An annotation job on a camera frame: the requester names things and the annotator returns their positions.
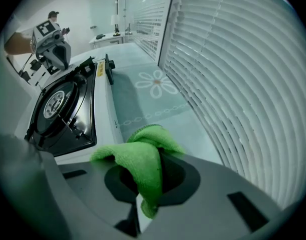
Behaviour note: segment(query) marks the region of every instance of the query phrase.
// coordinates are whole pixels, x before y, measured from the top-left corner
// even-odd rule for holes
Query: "flower pattern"
[[[161,70],[155,70],[153,76],[145,72],[141,72],[138,75],[141,79],[144,79],[144,81],[136,82],[135,87],[138,89],[151,87],[150,95],[154,99],[162,97],[162,89],[169,94],[178,94],[177,88],[167,76],[164,76]]]

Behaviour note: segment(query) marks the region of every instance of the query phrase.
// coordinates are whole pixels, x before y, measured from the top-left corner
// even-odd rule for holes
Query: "window blind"
[[[132,35],[126,42],[134,42],[152,59],[158,61],[170,0],[126,0],[126,27]]]
[[[306,31],[284,0],[181,0],[164,70],[223,164],[282,208],[306,190]]]

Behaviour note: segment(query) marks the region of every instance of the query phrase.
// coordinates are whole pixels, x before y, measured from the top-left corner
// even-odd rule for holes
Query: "green towel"
[[[113,155],[115,162],[126,168],[143,197],[141,204],[145,216],[152,219],[157,211],[157,201],[162,195],[162,169],[157,148],[184,153],[170,133],[160,125],[147,125],[129,137],[127,143],[100,147],[90,161]]]

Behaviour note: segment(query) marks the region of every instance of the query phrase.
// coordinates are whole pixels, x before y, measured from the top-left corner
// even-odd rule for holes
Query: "lampshade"
[[[119,17],[118,15],[112,15],[112,21],[111,21],[111,25],[116,25],[119,23]]]

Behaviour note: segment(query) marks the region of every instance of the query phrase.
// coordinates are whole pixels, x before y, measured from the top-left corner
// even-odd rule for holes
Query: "yellow label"
[[[98,69],[97,69],[97,77],[101,77],[104,72],[104,63],[103,61],[98,63]]]

